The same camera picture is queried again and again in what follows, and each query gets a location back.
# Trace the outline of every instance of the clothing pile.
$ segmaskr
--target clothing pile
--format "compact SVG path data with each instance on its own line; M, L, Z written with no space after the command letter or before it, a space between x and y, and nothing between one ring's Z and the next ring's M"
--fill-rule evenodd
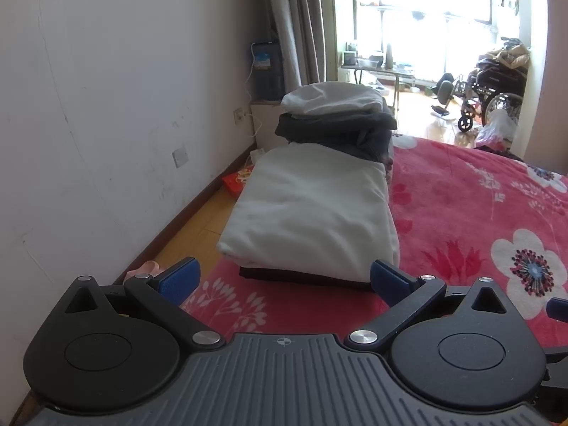
M397 124L363 85L304 86L282 107L290 143L258 160L217 248L244 277L368 288L375 260L400 259L385 170Z
M488 51L479 56L479 61L492 59L510 69L520 69L526 75L530 52L518 38L501 37L503 47Z
M275 133L288 142L316 143L393 167L392 131L397 128L381 94L361 84L325 82L303 86L282 99L287 111Z

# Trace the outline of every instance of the white cable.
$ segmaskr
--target white cable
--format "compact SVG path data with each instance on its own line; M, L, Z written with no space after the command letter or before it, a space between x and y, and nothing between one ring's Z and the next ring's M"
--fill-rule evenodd
M249 72L249 76L246 77L245 83L244 83L244 85L243 85L244 88L245 88L246 94L247 94L248 97L249 97L249 107L251 106L252 95L251 95L251 93L249 92L248 88L246 87L246 84L247 84L248 81L251 79L252 71L253 71L253 69L255 68L255 52L254 52L253 49L252 49L252 47L253 47L255 44L256 44L256 43L251 43L251 55L252 55L251 71ZM258 134L258 131L262 128L262 121L260 120L260 118L255 117L252 113L245 112L243 115L244 115L245 117L246 117L247 115L250 116L250 117L252 117L252 127L253 127L253 129L255 128L255 119L257 119L257 120L258 120L258 123L260 123L260 125L259 125L259 127L256 129L255 133L254 133L252 136L249 136L249 137L256 137L256 135Z

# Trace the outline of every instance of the wheelchair wheel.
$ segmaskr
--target wheelchair wheel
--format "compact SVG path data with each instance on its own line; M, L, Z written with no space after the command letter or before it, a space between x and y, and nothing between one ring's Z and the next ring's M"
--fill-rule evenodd
M473 128L473 118L467 115L462 115L461 118L458 120L458 129L462 133L466 133L471 128Z
M512 117L514 122L517 123L522 104L523 97L518 94L495 91L481 104L481 122L484 126L487 125L491 112L497 109L505 109L507 115Z

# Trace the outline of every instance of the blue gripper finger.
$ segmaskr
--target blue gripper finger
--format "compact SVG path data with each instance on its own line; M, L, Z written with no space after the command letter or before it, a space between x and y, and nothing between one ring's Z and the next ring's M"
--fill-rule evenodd
M152 287L170 303L180 306L200 285L201 268L195 258L184 258L151 280Z
M568 300L559 297L551 298L546 303L546 314L554 320L568 323Z
M392 264L376 260L371 265L371 287L389 307L402 301L419 286L418 279Z

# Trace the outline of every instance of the metal screw cap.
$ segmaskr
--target metal screw cap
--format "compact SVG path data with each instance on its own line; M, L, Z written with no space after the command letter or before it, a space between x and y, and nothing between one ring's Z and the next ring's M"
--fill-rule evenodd
M209 330L203 330L195 333L191 339L196 344L201 344L203 346L209 346L211 344L218 343L221 341L221 335L217 332L212 332Z
M349 335L349 339L358 344L371 344L377 341L378 336L371 330L356 330Z

